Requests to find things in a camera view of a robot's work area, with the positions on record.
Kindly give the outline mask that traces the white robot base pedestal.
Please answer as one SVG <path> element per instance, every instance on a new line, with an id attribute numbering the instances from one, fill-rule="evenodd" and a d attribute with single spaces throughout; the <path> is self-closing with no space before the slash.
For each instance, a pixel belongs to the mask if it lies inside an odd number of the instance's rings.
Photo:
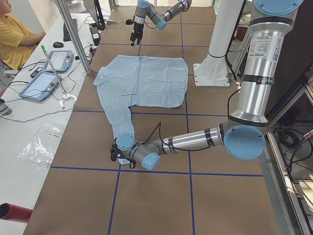
<path id="1" fill-rule="evenodd" d="M 207 57 L 193 65 L 196 86 L 229 86 L 226 54 L 244 5 L 244 0 L 220 1 Z"/>

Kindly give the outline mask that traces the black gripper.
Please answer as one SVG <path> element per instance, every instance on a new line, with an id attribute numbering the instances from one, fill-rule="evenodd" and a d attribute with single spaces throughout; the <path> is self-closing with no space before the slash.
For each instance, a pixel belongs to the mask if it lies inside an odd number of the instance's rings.
<path id="1" fill-rule="evenodd" d="M 120 150 L 118 149 L 117 145 L 116 144 L 113 144 L 111 146 L 111 149 L 110 149 L 110 159 L 112 162 L 115 162 L 117 159 L 120 158 Z"/>
<path id="2" fill-rule="evenodd" d="M 137 45 L 140 44 L 142 39 L 142 24 L 134 23 L 134 32 L 131 33 L 131 46 L 134 46 L 135 41 L 137 41 Z"/>

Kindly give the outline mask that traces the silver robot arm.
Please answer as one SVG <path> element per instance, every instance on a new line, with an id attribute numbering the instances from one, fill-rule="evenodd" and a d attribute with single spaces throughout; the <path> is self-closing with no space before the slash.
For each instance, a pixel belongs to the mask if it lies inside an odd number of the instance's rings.
<path id="1" fill-rule="evenodd" d="M 135 13 L 132 19 L 127 19 L 126 25 L 134 25 L 134 31 L 131 33 L 131 46 L 134 46 L 135 41 L 140 44 L 143 37 L 143 29 L 145 19 L 148 17 L 156 26 L 157 29 L 163 30 L 167 23 L 181 12 L 186 12 L 191 6 L 191 0 L 179 0 L 174 6 L 165 10 L 163 13 L 158 13 L 155 7 L 147 0 L 138 0 Z"/>
<path id="2" fill-rule="evenodd" d="M 170 8 L 163 16 L 159 15 L 153 5 L 147 1 L 139 0 L 134 18 L 127 20 L 126 24 L 134 24 L 134 32 L 131 35 L 132 46 L 134 41 L 142 38 L 143 24 L 148 16 L 157 28 L 163 29 L 166 23 L 176 13 L 187 11 L 191 0 L 183 0 Z M 276 71 L 283 40 L 286 34 L 293 29 L 298 7 L 303 0 L 254 0 L 251 20 L 243 36 L 240 49 L 247 52 L 247 60 L 244 73 L 240 80 L 240 89 L 232 93 L 227 100 L 227 122 L 220 123 L 216 128 L 209 128 L 193 133 L 168 137 L 161 137 L 159 123 L 159 138 L 153 142 L 138 142 L 131 133 L 122 133 L 116 139 L 110 150 L 111 161 L 126 159 L 130 168 L 135 168 L 136 163 L 149 171 L 157 166 L 160 155 L 176 154 L 178 151 L 202 151 L 223 145 L 228 153 L 241 160 L 253 160 L 259 157 L 265 148 L 264 133 L 268 125 L 265 110 Z M 222 85 L 222 75 L 226 75 L 226 67 L 222 63 L 228 63 L 226 48 L 227 40 L 231 36 L 223 38 L 221 47 L 218 48 L 218 36 L 222 29 L 233 34 L 239 34 L 239 18 L 244 9 L 245 0 L 222 0 L 217 21 L 213 30 L 211 43 L 207 57 L 201 64 L 194 64 L 195 82 L 199 86 Z M 236 109 L 229 112 L 230 99 L 239 92 Z"/>

